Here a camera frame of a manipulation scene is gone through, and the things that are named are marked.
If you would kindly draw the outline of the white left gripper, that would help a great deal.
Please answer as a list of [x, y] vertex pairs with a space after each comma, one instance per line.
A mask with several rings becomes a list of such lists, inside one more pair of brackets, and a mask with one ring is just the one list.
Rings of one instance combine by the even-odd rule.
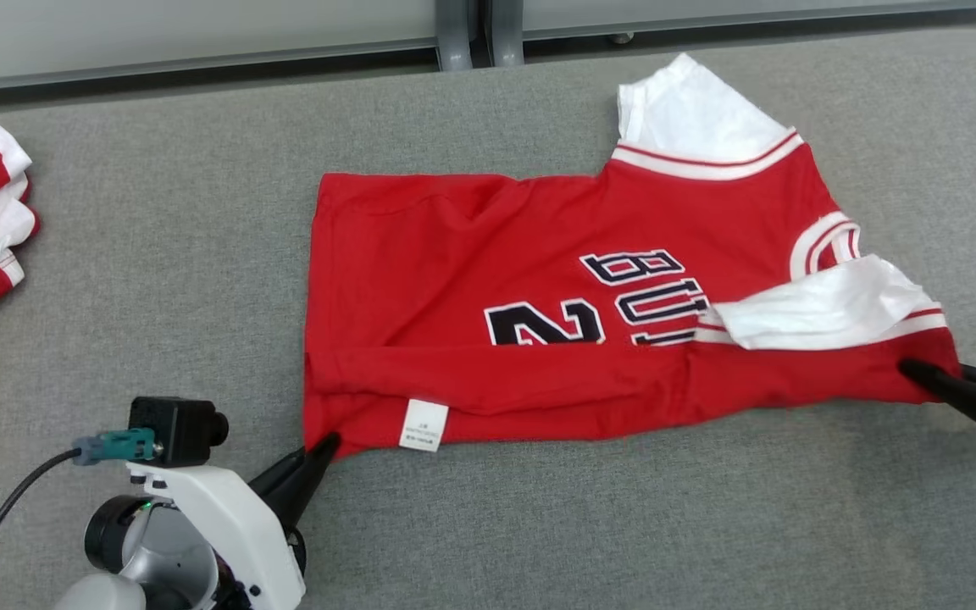
[[248, 485], [213, 466], [132, 464], [128, 470], [143, 476], [152, 506], [129, 529], [128, 578], [146, 592], [151, 609], [229, 607], [240, 593], [252, 609], [295, 609], [306, 586], [283, 528], [301, 521], [340, 448], [340, 434], [329, 433], [310, 449], [288, 452]]

